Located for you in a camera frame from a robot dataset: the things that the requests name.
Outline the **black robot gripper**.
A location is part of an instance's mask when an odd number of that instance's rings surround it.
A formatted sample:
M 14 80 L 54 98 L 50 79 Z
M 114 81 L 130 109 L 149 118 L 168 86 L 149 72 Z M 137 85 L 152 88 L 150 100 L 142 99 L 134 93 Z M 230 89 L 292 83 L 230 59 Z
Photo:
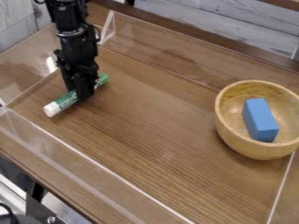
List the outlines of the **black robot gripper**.
M 74 26 L 56 25 L 60 38 L 60 49 L 54 50 L 56 63 L 68 91 L 76 89 L 80 100 L 88 99 L 94 93 L 98 79 L 98 29 L 92 24 Z

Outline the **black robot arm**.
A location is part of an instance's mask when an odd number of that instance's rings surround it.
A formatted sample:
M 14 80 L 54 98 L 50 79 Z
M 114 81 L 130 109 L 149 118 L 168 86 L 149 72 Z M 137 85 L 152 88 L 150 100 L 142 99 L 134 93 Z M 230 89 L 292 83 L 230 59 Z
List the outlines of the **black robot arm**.
M 56 24 L 60 49 L 53 51 L 68 91 L 82 102 L 94 93 L 98 79 L 98 29 L 86 21 L 89 0 L 33 0 L 44 4 Z

